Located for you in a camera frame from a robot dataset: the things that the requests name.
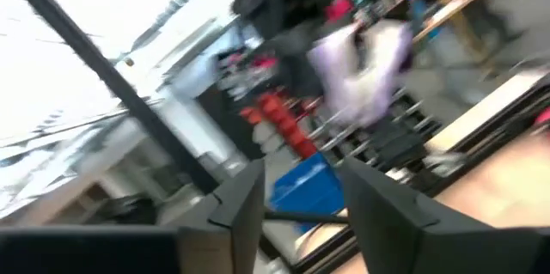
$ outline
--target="yellow pole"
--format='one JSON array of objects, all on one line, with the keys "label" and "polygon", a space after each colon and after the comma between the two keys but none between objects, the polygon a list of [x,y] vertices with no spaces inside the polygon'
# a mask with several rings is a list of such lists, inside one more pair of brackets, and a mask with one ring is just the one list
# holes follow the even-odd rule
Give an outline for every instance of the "yellow pole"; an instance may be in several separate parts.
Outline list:
[{"label": "yellow pole", "polygon": [[491,74],[493,72],[493,65],[489,61],[489,54],[485,44],[472,30],[464,14],[458,12],[450,20],[470,53],[474,55],[476,61],[480,64],[485,60],[484,68],[486,69],[486,74]]}]

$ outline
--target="black stand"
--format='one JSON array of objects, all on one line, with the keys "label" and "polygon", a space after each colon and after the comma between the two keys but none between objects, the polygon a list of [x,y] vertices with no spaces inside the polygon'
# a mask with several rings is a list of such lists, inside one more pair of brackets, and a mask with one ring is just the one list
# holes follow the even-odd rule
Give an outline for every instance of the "black stand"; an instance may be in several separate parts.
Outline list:
[{"label": "black stand", "polygon": [[[66,41],[75,53],[92,69],[107,87],[128,108],[129,114],[139,121],[150,137],[168,154],[180,172],[188,174],[195,186],[204,194],[212,192],[218,183],[162,122],[159,116],[136,94],[128,81],[103,57],[88,36],[59,7],[54,0],[27,0],[46,22]],[[262,235],[260,250],[271,260],[281,259],[288,269],[290,261]]]}]

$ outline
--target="blue bin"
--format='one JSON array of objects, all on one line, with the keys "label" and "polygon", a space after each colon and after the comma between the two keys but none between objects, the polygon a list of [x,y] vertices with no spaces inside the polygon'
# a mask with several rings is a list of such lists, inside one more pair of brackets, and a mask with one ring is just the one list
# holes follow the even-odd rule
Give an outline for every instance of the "blue bin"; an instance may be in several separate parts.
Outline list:
[{"label": "blue bin", "polygon": [[[275,210],[333,214],[344,209],[339,180],[321,154],[302,161],[273,184],[270,198]],[[303,233],[314,224],[300,224]]]}]

